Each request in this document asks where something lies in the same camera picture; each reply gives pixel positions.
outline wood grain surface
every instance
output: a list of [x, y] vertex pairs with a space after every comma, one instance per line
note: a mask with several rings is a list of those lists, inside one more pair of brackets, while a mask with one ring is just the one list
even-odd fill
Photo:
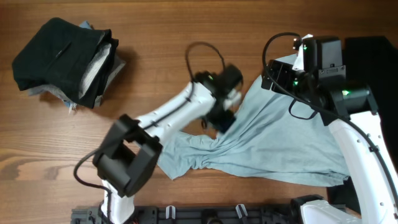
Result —
[[[217, 46], [244, 74], [247, 90], [261, 71], [261, 52], [278, 32], [385, 35], [398, 44], [397, 1], [128, 1], [0, 0], [0, 223], [69, 223], [73, 208], [97, 206], [103, 191], [77, 183], [73, 166], [101, 142], [123, 113], [144, 114], [165, 103], [189, 81], [183, 59], [195, 40]], [[111, 29], [127, 65], [100, 108], [68, 109], [55, 97], [18, 90], [11, 63], [52, 17], [74, 24], [88, 20]], [[269, 58], [292, 54], [291, 39], [278, 40]], [[193, 53], [194, 70], [221, 70], [212, 51]], [[185, 131], [203, 134], [193, 122]], [[100, 183], [91, 163], [80, 175]], [[171, 181], [159, 168], [137, 194], [137, 205], [236, 205], [285, 203], [324, 188], [217, 170], [190, 170]]]

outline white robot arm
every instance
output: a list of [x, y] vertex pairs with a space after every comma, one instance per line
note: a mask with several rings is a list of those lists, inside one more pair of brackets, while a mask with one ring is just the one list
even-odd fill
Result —
[[[278, 61], [267, 65], [268, 46], [285, 35], [297, 37], [294, 67]], [[340, 40], [277, 34], [264, 47], [262, 60], [263, 88], [289, 95], [292, 105], [299, 101], [321, 114], [344, 155], [361, 208], [360, 220], [324, 200], [313, 200], [300, 206], [300, 222], [398, 223], [397, 172], [382, 137], [377, 104], [367, 84], [346, 80]]]
[[[172, 98], [160, 108], [139, 116], [136, 120], [140, 121], [138, 124], [144, 128], [150, 126], [154, 121], [163, 117], [165, 114], [172, 111], [178, 105], [181, 105], [189, 96], [195, 85], [194, 93], [183, 108], [176, 111], [173, 115], [158, 122], [155, 126], [146, 129], [148, 135], [159, 138], [159, 142], [163, 144], [171, 135], [183, 129], [186, 125], [191, 123], [194, 119], [205, 117], [216, 104], [216, 98], [212, 92], [201, 83], [189, 83], [188, 86], [176, 97]], [[227, 99], [223, 102], [223, 108], [228, 109], [230, 106], [239, 103], [241, 93], [232, 89]], [[127, 195], [120, 197], [118, 190], [107, 180], [103, 180], [103, 185], [112, 191], [112, 200], [110, 205], [110, 219], [114, 224], [124, 223], [134, 212], [134, 195], [128, 197]], [[107, 214], [108, 194], [105, 192], [104, 204], [101, 206], [102, 212]]]

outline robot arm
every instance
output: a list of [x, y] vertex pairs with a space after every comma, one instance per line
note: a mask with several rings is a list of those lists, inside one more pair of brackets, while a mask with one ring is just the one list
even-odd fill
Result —
[[262, 87], [289, 95], [295, 99], [292, 104], [300, 101], [320, 113], [344, 155], [362, 214], [359, 220], [324, 200], [314, 200], [300, 205], [297, 220], [306, 224], [398, 223], [397, 173], [382, 138], [371, 89], [365, 83], [346, 81], [337, 37], [294, 41], [294, 49], [300, 49], [295, 66], [270, 61], [264, 67], [267, 76]]
[[[171, 135], [198, 118], [221, 132], [231, 126], [234, 115], [228, 108], [239, 103], [241, 94], [234, 88], [242, 80], [233, 65], [219, 75], [198, 73], [195, 82], [160, 108], [136, 119], [123, 115], [113, 124], [93, 159], [103, 185], [112, 191], [110, 212], [107, 192], [101, 206], [112, 223], [124, 223], [132, 215], [134, 194], [151, 177], [162, 145]], [[134, 142], [141, 150], [135, 155], [123, 141]]]

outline wrinkled fabric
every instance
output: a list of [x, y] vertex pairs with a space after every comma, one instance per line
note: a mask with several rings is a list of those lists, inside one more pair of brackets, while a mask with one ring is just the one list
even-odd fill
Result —
[[[295, 56], [279, 60], [292, 63]], [[178, 132], [164, 145], [158, 165], [175, 179], [190, 168], [212, 168], [241, 177], [264, 177], [313, 186], [341, 185], [349, 176], [344, 157], [320, 115], [292, 117], [289, 96], [253, 83], [236, 113], [236, 121], [216, 139]], [[296, 103], [292, 113], [313, 110]]]

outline folded clothing stack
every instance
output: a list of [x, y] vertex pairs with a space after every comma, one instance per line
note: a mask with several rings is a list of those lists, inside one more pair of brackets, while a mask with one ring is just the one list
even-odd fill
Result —
[[12, 63], [19, 89], [29, 95], [49, 91], [74, 108], [99, 106], [125, 62], [111, 30], [92, 30], [59, 18], [44, 24]]

